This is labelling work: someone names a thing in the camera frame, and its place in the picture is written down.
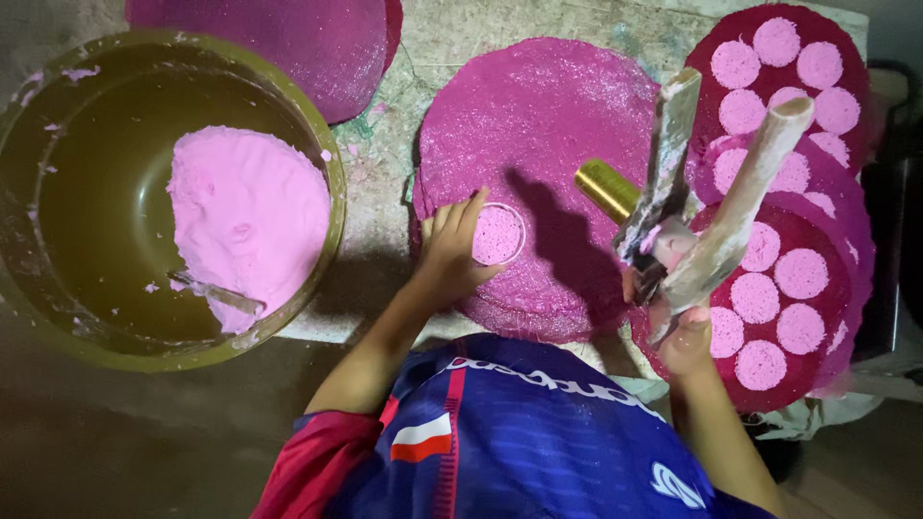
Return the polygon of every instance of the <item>olive green bowl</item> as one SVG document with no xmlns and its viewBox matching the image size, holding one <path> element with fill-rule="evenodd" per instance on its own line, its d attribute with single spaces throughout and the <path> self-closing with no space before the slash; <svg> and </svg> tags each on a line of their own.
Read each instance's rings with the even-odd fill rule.
<svg viewBox="0 0 923 519">
<path fill-rule="evenodd" d="M 62 75 L 74 69 L 98 73 Z M 39 76 L 0 116 L 0 294 L 44 342 L 107 368 L 197 368 L 245 352 L 304 309 L 340 245 L 346 185 L 330 129 L 279 69 L 228 42 L 158 30 L 88 42 Z M 302 151 L 332 200 L 305 284 L 235 337 L 221 335 L 204 298 L 166 278 L 184 267 L 165 191 L 174 144 L 220 125 Z M 151 282 L 160 289 L 149 294 Z"/>
</svg>

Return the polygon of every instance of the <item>pink residue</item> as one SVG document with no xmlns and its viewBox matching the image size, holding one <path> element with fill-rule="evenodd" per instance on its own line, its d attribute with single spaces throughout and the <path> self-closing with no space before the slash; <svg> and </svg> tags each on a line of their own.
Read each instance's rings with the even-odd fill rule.
<svg viewBox="0 0 923 519">
<path fill-rule="evenodd" d="M 849 169 L 849 148 L 842 139 L 829 131 L 820 131 L 808 135 L 822 150 L 830 153 L 844 168 Z"/>
<path fill-rule="evenodd" d="M 810 180 L 810 167 L 808 158 L 792 151 L 782 160 L 782 166 L 775 180 L 769 186 L 769 191 L 789 191 L 792 193 L 804 193 L 808 188 Z"/>
<path fill-rule="evenodd" d="M 775 324 L 775 335 L 779 345 L 789 353 L 805 355 L 823 341 L 823 318 L 814 308 L 796 303 L 782 310 Z"/>
<path fill-rule="evenodd" d="M 859 103 L 856 96 L 845 89 L 827 89 L 819 93 L 814 102 L 817 123 L 834 135 L 843 135 L 859 122 Z"/>
<path fill-rule="evenodd" d="M 92 70 L 88 68 L 66 68 L 61 71 L 62 76 L 67 76 L 71 81 L 79 81 L 83 78 L 89 78 L 90 76 L 96 76 L 100 73 L 102 69 L 99 65 L 95 66 Z"/>
<path fill-rule="evenodd" d="M 788 251 L 775 264 L 774 277 L 782 293 L 795 299 L 810 299 L 830 282 L 827 262 L 809 248 Z"/>
<path fill-rule="evenodd" d="M 520 249 L 524 232 L 516 213 L 501 205 L 485 205 L 477 218 L 472 258 L 482 265 L 511 261 Z"/>
<path fill-rule="evenodd" d="M 775 229 L 766 223 L 754 222 L 747 242 L 747 254 L 740 261 L 740 267 L 750 272 L 763 272 L 772 267 L 779 257 L 781 243 Z"/>
<path fill-rule="evenodd" d="M 731 135 L 756 131 L 765 116 L 766 107 L 754 91 L 732 91 L 718 107 L 718 121 Z"/>
<path fill-rule="evenodd" d="M 712 356 L 728 358 L 744 345 L 744 321 L 733 310 L 712 308 Z"/>
<path fill-rule="evenodd" d="M 718 159 L 714 161 L 714 186 L 722 195 L 726 195 L 727 190 L 731 188 L 745 158 L 747 158 L 746 148 L 734 148 L 722 151 Z"/>
<path fill-rule="evenodd" d="M 809 87 L 829 89 L 843 76 L 843 57 L 832 43 L 810 43 L 798 55 L 797 71 Z"/>
<path fill-rule="evenodd" d="M 724 42 L 712 54 L 712 74 L 723 87 L 742 89 L 760 75 L 760 57 L 743 42 Z"/>
<path fill-rule="evenodd" d="M 740 350 L 734 372 L 753 391 L 774 388 L 785 376 L 785 353 L 769 341 L 750 341 Z"/>
<path fill-rule="evenodd" d="M 811 191 L 810 193 L 805 193 L 805 198 L 810 200 L 812 204 L 823 209 L 823 211 L 827 213 L 827 216 L 836 218 L 836 207 L 833 205 L 833 200 L 827 195 Z"/>
<path fill-rule="evenodd" d="M 763 324 L 779 313 L 779 291 L 769 276 L 748 272 L 731 285 L 731 304 L 745 322 Z"/>
<path fill-rule="evenodd" d="M 763 22 L 753 35 L 753 50 L 766 65 L 786 66 L 795 61 L 801 50 L 795 23 L 781 17 Z"/>
</svg>

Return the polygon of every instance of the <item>pink paste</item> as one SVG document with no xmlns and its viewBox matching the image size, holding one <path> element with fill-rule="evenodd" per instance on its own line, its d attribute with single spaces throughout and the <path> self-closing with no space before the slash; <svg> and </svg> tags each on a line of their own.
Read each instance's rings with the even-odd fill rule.
<svg viewBox="0 0 923 519">
<path fill-rule="evenodd" d="M 797 71 L 809 87 L 829 89 L 843 76 L 843 57 L 832 43 L 811 43 L 798 55 Z"/>
<path fill-rule="evenodd" d="M 763 272 L 772 267 L 779 257 L 781 243 L 775 229 L 766 223 L 754 222 L 747 242 L 747 254 L 740 261 L 740 267 L 750 272 Z"/>
<path fill-rule="evenodd" d="M 766 65 L 786 66 L 795 61 L 801 50 L 795 23 L 781 17 L 763 22 L 753 35 L 753 50 Z"/>
<path fill-rule="evenodd" d="M 712 356 L 728 358 L 744 345 L 744 321 L 727 308 L 712 308 Z"/>
<path fill-rule="evenodd" d="M 849 169 L 849 148 L 842 139 L 829 131 L 820 131 L 808 135 L 822 150 L 830 153 L 844 168 Z"/>
<path fill-rule="evenodd" d="M 823 341 L 823 318 L 817 310 L 795 303 L 782 310 L 775 324 L 779 345 L 789 353 L 805 355 L 817 349 Z"/>
<path fill-rule="evenodd" d="M 745 322 L 763 324 L 779 313 L 779 291 L 769 276 L 748 272 L 731 285 L 731 304 Z"/>
<path fill-rule="evenodd" d="M 769 185 L 769 192 L 789 191 L 804 193 L 810 180 L 810 167 L 808 159 L 797 151 L 792 151 L 782 160 L 782 166 L 775 180 Z"/>
<path fill-rule="evenodd" d="M 832 353 L 836 348 L 840 347 L 840 344 L 846 338 L 846 334 L 849 332 L 849 329 L 846 328 L 845 321 L 840 321 L 840 327 L 836 329 L 836 333 L 833 334 L 833 341 L 830 343 L 830 347 L 827 348 L 827 355 Z"/>
<path fill-rule="evenodd" d="M 725 88 L 745 88 L 760 75 L 760 57 L 746 43 L 724 42 L 712 54 L 712 74 Z"/>
<path fill-rule="evenodd" d="M 766 107 L 754 91 L 732 91 L 721 100 L 718 108 L 718 120 L 731 135 L 756 131 L 765 116 Z"/>
<path fill-rule="evenodd" d="M 477 217 L 472 258 L 482 265 L 512 261 L 520 251 L 524 232 L 515 212 L 498 204 L 485 205 Z"/>
<path fill-rule="evenodd" d="M 740 350 L 734 372 L 749 390 L 774 388 L 785 376 L 785 353 L 769 341 L 750 341 Z"/>
<path fill-rule="evenodd" d="M 198 281 L 266 303 L 285 304 L 314 269 L 330 220 L 323 174 L 272 135 L 206 127 L 174 147 L 173 200 L 179 255 Z M 222 332 L 255 318 L 216 301 Z"/>
<path fill-rule="evenodd" d="M 833 206 L 833 200 L 827 195 L 811 191 L 810 193 L 805 193 L 805 198 L 810 200 L 810 203 L 823 209 L 827 216 L 836 218 L 836 208 Z"/>
<path fill-rule="evenodd" d="M 788 251 L 775 264 L 775 282 L 786 296 L 810 299 L 827 287 L 827 262 L 809 248 Z"/>
<path fill-rule="evenodd" d="M 839 87 L 832 87 L 814 100 L 817 123 L 834 135 L 843 135 L 859 122 L 859 103 L 856 96 Z"/>
<path fill-rule="evenodd" d="M 714 161 L 714 186 L 722 195 L 726 195 L 727 190 L 731 188 L 745 158 L 747 158 L 746 148 L 734 148 L 722 151 L 718 159 Z"/>
</svg>

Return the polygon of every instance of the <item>red sleeve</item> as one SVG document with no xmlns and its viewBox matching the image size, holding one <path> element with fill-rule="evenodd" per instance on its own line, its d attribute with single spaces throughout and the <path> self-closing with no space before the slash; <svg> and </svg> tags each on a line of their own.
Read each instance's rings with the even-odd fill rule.
<svg viewBox="0 0 923 519">
<path fill-rule="evenodd" d="M 279 453 L 250 519 L 320 517 L 343 480 L 375 450 L 381 422 L 368 415 L 325 411 Z"/>
</svg>

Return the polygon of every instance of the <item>brass pipe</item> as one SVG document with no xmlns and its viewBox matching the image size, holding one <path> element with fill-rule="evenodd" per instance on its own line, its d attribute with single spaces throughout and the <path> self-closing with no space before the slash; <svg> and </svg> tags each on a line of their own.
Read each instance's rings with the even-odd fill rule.
<svg viewBox="0 0 923 519">
<path fill-rule="evenodd" d="M 574 184 L 618 225 L 628 220 L 641 195 L 634 184 L 599 159 L 583 163 L 574 174 Z"/>
</svg>

